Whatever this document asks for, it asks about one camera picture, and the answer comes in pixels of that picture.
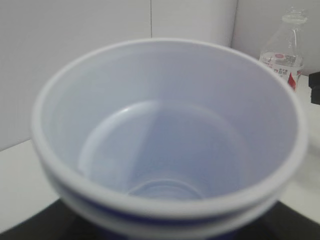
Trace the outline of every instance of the cup rim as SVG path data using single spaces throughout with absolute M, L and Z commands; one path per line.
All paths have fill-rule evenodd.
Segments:
M 237 192 L 203 199 L 201 201 L 174 202 L 130 196 L 104 188 L 103 186 L 100 186 L 71 170 L 58 158 L 50 148 L 50 144 L 42 131 L 42 110 L 51 89 L 60 82 L 60 79 L 64 74 L 68 73 L 82 62 L 90 60 L 101 53 L 106 53 L 110 50 L 122 47 L 158 42 L 184 43 L 199 47 L 215 48 L 225 53 L 243 58 L 270 74 L 273 80 L 280 88 L 283 88 L 288 98 L 290 98 L 297 118 L 297 134 L 294 145 L 292 146 L 291 152 L 288 154 L 287 158 L 277 170 L 260 182 Z M 280 76 L 276 75 L 270 68 L 253 57 L 237 50 L 213 43 L 178 38 L 150 38 L 121 42 L 89 52 L 67 64 L 45 84 L 35 101 L 31 116 L 31 138 L 42 163 L 46 166 L 46 169 L 51 171 L 51 173 L 61 183 L 65 184 L 69 189 L 75 191 L 81 196 L 102 206 L 128 214 L 149 218 L 182 220 L 190 218 L 205 218 L 212 215 L 230 213 L 232 211 L 247 208 L 267 198 L 269 195 L 273 194 L 275 189 L 282 187 L 299 167 L 307 150 L 308 143 L 307 121 L 305 114 L 298 98 L 295 96 L 295 93 Z

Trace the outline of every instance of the cup bottom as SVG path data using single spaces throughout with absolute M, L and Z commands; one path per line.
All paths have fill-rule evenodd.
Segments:
M 142 183 L 133 187 L 128 194 L 144 198 L 175 201 L 199 200 L 203 198 L 195 187 L 172 179 L 158 179 Z

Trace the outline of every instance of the bottle label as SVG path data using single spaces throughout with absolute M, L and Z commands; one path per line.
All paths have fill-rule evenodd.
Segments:
M 294 90 L 296 90 L 297 81 L 301 75 L 301 67 L 296 67 L 298 59 L 276 52 L 266 52 L 260 56 L 260 62 L 271 68 L 276 74 L 283 78 Z

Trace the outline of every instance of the bottle cap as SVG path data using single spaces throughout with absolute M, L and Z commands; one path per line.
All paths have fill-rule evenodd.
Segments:
M 307 19 L 306 11 L 295 7 L 291 7 L 282 17 L 282 21 L 290 24 L 304 24 Z

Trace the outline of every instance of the black surface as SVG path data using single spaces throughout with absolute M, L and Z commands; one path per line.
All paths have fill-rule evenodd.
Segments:
M 60 200 L 28 221 L 0 234 L 0 240 L 125 240 L 111 232 L 102 232 L 79 217 Z M 262 218 L 242 228 L 235 240 L 280 240 Z
M 102 232 L 60 200 L 0 234 L 0 240 L 126 240 Z M 240 229 L 234 240 L 320 240 L 320 226 L 278 202 L 264 216 Z

